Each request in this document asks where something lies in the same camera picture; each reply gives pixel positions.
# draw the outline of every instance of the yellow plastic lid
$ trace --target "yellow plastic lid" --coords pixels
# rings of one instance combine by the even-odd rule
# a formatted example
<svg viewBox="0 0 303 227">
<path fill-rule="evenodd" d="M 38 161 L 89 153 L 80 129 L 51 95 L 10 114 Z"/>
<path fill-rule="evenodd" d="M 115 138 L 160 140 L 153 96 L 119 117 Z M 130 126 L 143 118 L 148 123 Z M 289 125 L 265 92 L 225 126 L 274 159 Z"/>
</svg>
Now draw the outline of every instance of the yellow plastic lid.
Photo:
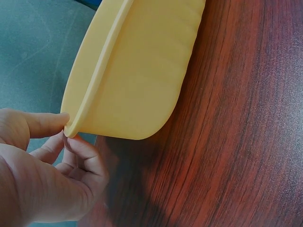
<svg viewBox="0 0 303 227">
<path fill-rule="evenodd" d="M 64 92 L 64 132 L 144 139 L 170 117 L 196 39 L 203 0 L 103 0 Z"/>
</svg>

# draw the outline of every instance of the fingernail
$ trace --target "fingernail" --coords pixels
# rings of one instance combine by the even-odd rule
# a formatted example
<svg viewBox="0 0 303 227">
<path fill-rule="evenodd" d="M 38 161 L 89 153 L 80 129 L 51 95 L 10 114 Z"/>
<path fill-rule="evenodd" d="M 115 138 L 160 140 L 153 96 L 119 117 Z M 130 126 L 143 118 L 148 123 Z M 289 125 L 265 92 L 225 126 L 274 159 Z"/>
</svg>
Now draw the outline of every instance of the fingernail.
<svg viewBox="0 0 303 227">
<path fill-rule="evenodd" d="M 64 117 L 68 117 L 68 118 L 70 117 L 70 114 L 67 113 L 67 112 L 62 112 L 59 115 L 64 116 Z"/>
</svg>

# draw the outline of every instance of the hand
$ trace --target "hand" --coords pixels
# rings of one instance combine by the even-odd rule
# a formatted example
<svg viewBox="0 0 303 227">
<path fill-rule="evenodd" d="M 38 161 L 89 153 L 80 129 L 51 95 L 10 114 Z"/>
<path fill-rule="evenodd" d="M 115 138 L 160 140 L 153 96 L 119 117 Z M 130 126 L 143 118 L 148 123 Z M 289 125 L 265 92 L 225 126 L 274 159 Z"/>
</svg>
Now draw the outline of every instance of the hand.
<svg viewBox="0 0 303 227">
<path fill-rule="evenodd" d="M 101 156 L 79 136 L 64 136 L 68 120 L 65 113 L 0 109 L 0 213 L 9 218 L 15 212 L 9 226 L 79 220 L 103 192 L 108 173 Z M 25 152 L 30 138 L 48 136 L 41 148 Z M 64 147 L 62 162 L 53 167 Z"/>
</svg>

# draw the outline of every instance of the gray fabric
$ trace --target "gray fabric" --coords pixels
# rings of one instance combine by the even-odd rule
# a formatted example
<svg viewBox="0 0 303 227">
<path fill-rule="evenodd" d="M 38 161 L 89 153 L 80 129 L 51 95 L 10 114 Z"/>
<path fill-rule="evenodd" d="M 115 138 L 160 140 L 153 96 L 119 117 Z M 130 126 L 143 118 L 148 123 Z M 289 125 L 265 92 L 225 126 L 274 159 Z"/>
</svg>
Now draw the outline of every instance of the gray fabric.
<svg viewBox="0 0 303 227">
<path fill-rule="evenodd" d="M 0 1 L 0 108 L 60 111 L 68 75 L 94 13 L 73 0 Z M 95 140 L 93 135 L 83 137 Z M 44 141 L 32 140 L 28 149 Z"/>
</svg>

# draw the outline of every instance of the reddish-brown wooden surface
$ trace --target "reddish-brown wooden surface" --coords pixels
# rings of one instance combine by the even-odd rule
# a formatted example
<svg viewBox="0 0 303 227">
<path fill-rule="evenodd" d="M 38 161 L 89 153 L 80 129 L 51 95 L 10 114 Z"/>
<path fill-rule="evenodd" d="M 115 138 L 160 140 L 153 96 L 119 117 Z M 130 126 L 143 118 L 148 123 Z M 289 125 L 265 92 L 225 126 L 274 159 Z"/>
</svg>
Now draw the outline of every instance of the reddish-brown wooden surface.
<svg viewBox="0 0 303 227">
<path fill-rule="evenodd" d="M 176 109 L 80 227 L 303 225 L 303 1 L 208 0 Z"/>
</svg>

